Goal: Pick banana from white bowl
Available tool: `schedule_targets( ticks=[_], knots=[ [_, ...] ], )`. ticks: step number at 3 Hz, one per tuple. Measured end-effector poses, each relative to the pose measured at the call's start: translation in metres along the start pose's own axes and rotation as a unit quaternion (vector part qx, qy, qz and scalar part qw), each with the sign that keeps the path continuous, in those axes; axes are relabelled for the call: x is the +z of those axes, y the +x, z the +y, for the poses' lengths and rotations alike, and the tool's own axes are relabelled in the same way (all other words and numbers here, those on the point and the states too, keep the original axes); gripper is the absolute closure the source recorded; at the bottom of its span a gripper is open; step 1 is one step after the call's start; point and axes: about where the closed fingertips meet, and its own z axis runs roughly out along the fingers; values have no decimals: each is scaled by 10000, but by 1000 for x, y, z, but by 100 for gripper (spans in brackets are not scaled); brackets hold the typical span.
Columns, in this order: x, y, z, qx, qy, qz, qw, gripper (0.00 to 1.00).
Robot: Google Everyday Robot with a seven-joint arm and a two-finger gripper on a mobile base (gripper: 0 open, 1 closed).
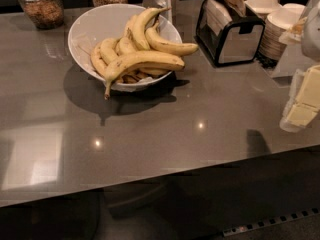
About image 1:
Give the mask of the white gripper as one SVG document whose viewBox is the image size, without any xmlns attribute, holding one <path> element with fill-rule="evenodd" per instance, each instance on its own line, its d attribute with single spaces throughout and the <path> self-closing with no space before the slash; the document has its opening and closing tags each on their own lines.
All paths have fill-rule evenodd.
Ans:
<svg viewBox="0 0 320 240">
<path fill-rule="evenodd" d="M 320 65 L 312 66 L 306 72 L 297 69 L 279 122 L 280 128 L 286 132 L 299 132 L 317 116 L 317 109 L 320 109 Z"/>
</svg>

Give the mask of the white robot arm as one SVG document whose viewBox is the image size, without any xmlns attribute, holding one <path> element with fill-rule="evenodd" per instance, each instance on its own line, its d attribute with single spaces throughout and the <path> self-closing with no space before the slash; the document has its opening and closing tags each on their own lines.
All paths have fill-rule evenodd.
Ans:
<svg viewBox="0 0 320 240">
<path fill-rule="evenodd" d="M 289 100 L 279 126 L 296 133 L 306 128 L 320 112 L 320 2 L 317 2 L 304 20 L 301 35 L 302 54 L 316 65 L 306 71 L 297 69 L 289 90 Z"/>
</svg>

